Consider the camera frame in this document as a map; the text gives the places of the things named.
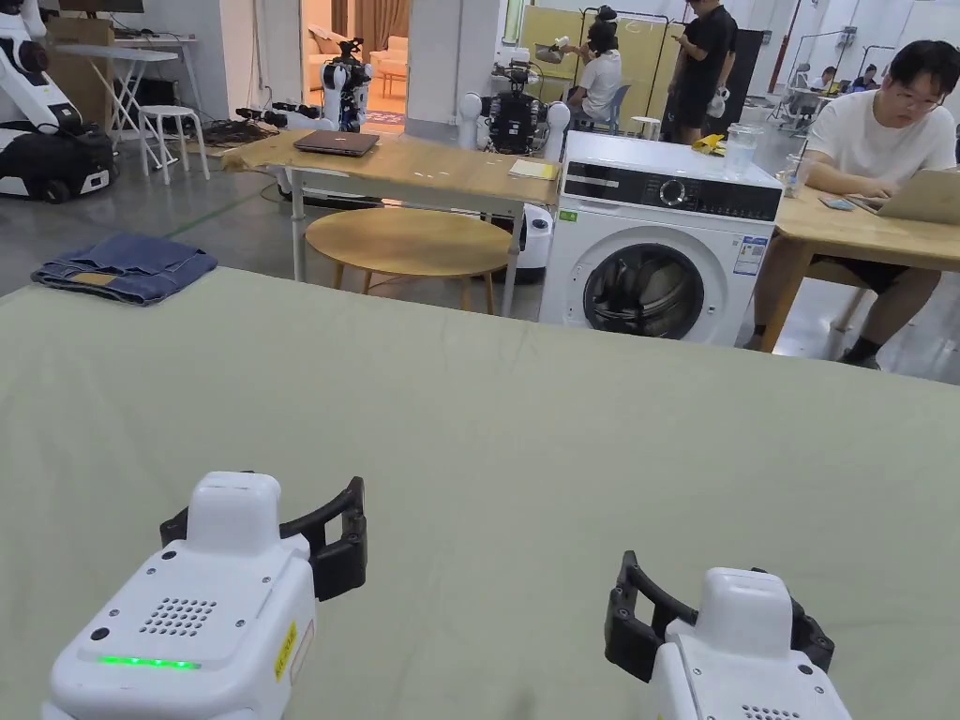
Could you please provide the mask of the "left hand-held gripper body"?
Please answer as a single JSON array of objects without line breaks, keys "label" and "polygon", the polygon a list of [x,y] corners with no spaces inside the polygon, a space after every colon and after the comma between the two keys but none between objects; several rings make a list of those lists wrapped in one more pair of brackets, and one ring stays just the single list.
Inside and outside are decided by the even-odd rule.
[{"label": "left hand-held gripper body", "polygon": [[212,472],[187,536],[150,556],[59,653],[44,719],[282,719],[316,622],[309,546],[272,476]]}]

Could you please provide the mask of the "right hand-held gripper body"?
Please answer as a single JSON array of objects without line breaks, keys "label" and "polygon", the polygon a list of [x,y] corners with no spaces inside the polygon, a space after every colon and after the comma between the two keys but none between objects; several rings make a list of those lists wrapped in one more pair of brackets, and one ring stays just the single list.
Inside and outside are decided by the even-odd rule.
[{"label": "right hand-held gripper body", "polygon": [[652,719],[848,719],[826,672],[791,647],[777,576],[716,567],[694,623],[677,618],[654,658]]}]

